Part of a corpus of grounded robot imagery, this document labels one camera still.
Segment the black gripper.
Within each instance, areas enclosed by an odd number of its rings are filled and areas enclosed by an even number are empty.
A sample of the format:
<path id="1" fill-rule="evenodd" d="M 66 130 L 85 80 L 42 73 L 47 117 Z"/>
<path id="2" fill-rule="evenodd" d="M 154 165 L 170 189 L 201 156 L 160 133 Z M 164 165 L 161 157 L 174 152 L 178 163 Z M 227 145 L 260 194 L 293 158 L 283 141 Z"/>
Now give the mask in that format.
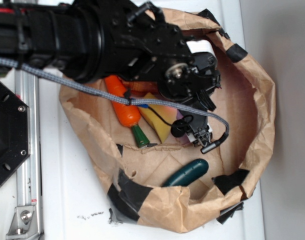
<path id="1" fill-rule="evenodd" d="M 221 84 L 209 41 L 184 36 L 151 2 L 136 6 L 129 0 L 100 0 L 98 5 L 103 76 L 156 82 L 160 94 L 172 101 L 211 103 Z"/>

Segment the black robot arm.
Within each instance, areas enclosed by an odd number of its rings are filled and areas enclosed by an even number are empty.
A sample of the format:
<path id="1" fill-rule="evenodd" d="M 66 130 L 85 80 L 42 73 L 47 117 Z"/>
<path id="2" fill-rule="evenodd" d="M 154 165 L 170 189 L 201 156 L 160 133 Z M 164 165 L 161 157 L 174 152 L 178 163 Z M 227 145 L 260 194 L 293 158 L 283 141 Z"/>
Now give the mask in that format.
<path id="1" fill-rule="evenodd" d="M 173 101 L 208 99 L 220 87 L 216 59 L 193 53 L 181 29 L 151 2 L 76 0 L 56 6 L 0 3 L 0 57 L 53 67 L 78 83 L 116 75 L 155 82 Z"/>

